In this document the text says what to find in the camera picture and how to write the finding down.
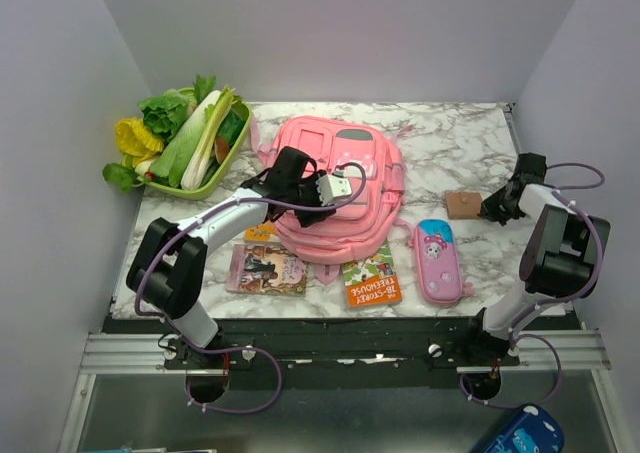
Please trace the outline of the pink school backpack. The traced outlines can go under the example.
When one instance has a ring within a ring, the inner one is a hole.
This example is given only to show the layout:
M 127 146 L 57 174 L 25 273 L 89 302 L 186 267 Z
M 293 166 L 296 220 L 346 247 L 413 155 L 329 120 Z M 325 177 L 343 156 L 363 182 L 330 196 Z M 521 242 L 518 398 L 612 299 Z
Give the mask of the pink school backpack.
M 342 206 L 331 213 L 293 211 L 275 222 L 284 247 L 311 264 L 322 284 L 334 281 L 341 266 L 374 255 L 399 223 L 404 204 L 406 165 L 397 135 L 312 116 L 291 118 L 275 139 L 263 143 L 257 122 L 250 123 L 251 146 L 271 167 L 288 147 L 311 158 L 303 177 L 311 180 L 311 198 L 321 206 Z

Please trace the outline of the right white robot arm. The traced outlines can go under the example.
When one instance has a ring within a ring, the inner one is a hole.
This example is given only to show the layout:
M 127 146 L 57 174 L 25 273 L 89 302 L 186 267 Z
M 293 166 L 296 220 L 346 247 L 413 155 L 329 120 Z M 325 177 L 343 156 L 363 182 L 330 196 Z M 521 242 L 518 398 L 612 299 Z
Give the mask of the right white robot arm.
M 504 357 L 524 327 L 555 305 L 589 296 L 598 281 L 611 224 L 566 199 L 562 187 L 547 184 L 549 169 L 545 156 L 521 153 L 506 185 L 481 203 L 483 219 L 506 225 L 529 217 L 535 226 L 519 282 L 472 318 L 460 340 L 461 355 L 471 364 Z

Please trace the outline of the brown leather wallet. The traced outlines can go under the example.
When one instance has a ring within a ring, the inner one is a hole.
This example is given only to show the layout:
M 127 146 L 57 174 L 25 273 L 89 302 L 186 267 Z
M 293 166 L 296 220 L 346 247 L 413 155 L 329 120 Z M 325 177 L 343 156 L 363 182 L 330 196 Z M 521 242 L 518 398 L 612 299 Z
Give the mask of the brown leather wallet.
M 480 216 L 482 196 L 478 192 L 448 191 L 445 204 L 449 219 L 474 220 Z

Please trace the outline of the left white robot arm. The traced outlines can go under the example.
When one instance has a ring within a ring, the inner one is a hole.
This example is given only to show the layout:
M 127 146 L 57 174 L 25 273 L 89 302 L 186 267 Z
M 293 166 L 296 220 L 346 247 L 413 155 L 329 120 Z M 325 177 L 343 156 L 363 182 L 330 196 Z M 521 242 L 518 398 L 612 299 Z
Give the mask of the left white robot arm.
M 351 188 L 343 175 L 317 167 L 305 153 L 284 148 L 273 166 L 245 180 L 227 200 L 182 222 L 165 218 L 147 228 L 126 277 L 140 316 L 168 321 L 189 343 L 201 368 L 222 353 L 219 326 L 199 300 L 208 256 L 251 226 L 294 211 L 309 226 L 335 212 Z

